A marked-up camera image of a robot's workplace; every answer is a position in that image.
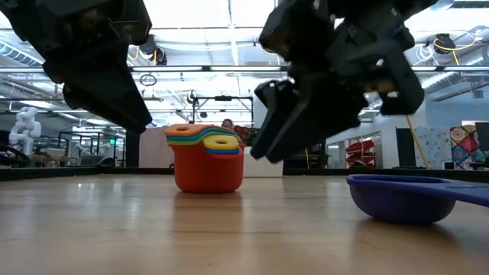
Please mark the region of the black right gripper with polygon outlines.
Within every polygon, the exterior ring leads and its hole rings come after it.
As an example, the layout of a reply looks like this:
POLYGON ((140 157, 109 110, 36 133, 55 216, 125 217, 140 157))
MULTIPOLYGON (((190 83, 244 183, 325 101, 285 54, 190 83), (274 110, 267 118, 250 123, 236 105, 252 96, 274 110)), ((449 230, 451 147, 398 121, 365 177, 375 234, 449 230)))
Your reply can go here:
POLYGON ((404 56, 415 44, 405 22, 424 8, 425 0, 283 0, 259 42, 290 63, 299 85, 272 80, 255 89, 267 112, 251 156, 277 163, 359 126, 362 93, 378 92, 384 115, 416 112, 424 91, 404 56))

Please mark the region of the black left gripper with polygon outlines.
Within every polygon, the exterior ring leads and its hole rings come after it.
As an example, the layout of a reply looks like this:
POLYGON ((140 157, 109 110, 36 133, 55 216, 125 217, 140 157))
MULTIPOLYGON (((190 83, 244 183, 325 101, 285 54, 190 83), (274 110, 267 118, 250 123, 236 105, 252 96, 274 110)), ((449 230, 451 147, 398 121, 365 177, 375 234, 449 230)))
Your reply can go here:
POLYGON ((145 43, 152 27, 144 0, 0 0, 0 12, 65 83, 70 108, 146 130, 152 117, 126 65, 129 45, 145 43))

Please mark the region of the orange measuring cup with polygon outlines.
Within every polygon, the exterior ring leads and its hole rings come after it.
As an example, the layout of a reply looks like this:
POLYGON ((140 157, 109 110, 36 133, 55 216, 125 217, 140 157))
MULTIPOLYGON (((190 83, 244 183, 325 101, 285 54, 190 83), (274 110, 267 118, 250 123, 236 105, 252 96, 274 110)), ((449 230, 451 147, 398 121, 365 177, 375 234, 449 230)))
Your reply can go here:
POLYGON ((197 135, 207 128, 212 128, 212 125, 175 124, 165 128, 164 133, 166 136, 172 137, 189 137, 197 135))

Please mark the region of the green measuring cup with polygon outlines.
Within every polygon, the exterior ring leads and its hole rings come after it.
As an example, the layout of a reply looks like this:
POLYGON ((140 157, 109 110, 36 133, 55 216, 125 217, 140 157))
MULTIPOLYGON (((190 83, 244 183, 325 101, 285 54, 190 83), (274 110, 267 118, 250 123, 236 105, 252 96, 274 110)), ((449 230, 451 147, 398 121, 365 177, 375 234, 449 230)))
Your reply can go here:
POLYGON ((192 146, 198 144, 203 140, 203 137, 167 137, 168 144, 192 146))

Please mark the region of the yellow measuring cup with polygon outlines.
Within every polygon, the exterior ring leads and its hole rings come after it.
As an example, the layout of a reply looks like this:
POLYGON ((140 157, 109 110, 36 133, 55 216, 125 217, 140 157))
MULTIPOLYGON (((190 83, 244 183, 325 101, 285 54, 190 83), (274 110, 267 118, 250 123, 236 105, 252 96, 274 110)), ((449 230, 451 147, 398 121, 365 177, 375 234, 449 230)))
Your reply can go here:
POLYGON ((236 150, 239 141, 231 135, 209 135, 202 139, 203 144, 210 150, 236 150))

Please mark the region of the red measuring cup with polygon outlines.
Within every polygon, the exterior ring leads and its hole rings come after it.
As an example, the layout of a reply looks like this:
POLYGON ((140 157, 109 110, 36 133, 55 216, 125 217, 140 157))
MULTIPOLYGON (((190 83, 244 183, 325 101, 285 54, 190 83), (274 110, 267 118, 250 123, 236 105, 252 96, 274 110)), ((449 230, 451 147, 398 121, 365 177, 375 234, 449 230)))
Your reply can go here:
POLYGON ((176 186, 185 193, 232 193, 244 177, 244 151, 211 154, 203 144, 171 145, 176 186))

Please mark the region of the dark indigo measuring cup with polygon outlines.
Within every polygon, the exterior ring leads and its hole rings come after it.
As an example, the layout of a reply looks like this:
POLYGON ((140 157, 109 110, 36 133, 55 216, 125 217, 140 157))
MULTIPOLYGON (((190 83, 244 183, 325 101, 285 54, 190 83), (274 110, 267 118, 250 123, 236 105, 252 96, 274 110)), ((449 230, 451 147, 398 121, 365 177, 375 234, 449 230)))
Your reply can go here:
POLYGON ((489 183, 379 174, 346 181, 355 205, 382 222, 430 225, 450 215, 458 201, 489 208, 489 183))

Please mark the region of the black partition panel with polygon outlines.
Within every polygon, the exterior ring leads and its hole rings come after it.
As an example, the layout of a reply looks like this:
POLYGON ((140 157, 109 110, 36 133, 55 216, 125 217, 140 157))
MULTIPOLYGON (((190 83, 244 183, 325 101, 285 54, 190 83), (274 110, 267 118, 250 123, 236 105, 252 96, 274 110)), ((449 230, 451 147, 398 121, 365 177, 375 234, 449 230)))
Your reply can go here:
POLYGON ((125 166, 139 167, 140 135, 133 131, 126 132, 125 166))

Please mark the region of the beige curtain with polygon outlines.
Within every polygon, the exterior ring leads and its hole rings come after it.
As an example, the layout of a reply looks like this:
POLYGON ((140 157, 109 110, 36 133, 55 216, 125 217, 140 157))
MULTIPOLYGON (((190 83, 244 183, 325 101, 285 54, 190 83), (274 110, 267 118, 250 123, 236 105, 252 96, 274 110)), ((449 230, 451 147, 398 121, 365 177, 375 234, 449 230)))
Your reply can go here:
POLYGON ((140 135, 140 168, 170 168, 174 163, 173 151, 164 132, 166 128, 167 126, 148 128, 140 135))

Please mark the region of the red storage bins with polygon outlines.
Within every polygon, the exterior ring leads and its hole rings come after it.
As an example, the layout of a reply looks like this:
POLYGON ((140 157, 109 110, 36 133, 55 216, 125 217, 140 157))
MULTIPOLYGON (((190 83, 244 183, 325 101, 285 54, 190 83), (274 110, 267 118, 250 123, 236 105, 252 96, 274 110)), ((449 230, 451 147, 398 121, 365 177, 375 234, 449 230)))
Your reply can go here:
POLYGON ((358 161, 367 164, 369 167, 375 166, 376 154, 372 140, 353 143, 345 149, 345 153, 346 163, 349 166, 358 161))

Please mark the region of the colourful patterned cloth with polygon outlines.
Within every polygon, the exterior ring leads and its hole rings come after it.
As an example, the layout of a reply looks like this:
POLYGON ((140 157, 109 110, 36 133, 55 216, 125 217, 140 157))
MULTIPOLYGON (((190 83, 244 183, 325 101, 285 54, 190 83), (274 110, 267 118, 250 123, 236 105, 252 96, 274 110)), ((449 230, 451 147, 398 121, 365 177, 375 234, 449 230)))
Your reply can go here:
POLYGON ((452 162, 457 170, 471 170, 472 163, 483 163, 486 155, 480 148, 474 125, 450 128, 452 162))

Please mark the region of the black metal stand frame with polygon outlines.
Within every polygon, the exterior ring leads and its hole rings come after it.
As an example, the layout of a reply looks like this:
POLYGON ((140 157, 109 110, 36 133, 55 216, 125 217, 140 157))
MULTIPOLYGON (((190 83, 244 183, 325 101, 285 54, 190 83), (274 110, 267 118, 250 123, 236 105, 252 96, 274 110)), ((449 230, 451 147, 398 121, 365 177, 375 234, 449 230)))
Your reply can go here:
POLYGON ((196 115, 200 113, 242 113, 241 109, 228 109, 225 107, 219 107, 217 109, 202 109, 202 107, 208 101, 215 102, 231 102, 233 100, 238 101, 243 107, 244 112, 248 112, 251 118, 248 120, 248 124, 254 127, 254 98, 252 96, 230 96, 230 95, 217 95, 217 96, 197 96, 192 95, 192 119, 189 121, 190 124, 196 123, 196 115))

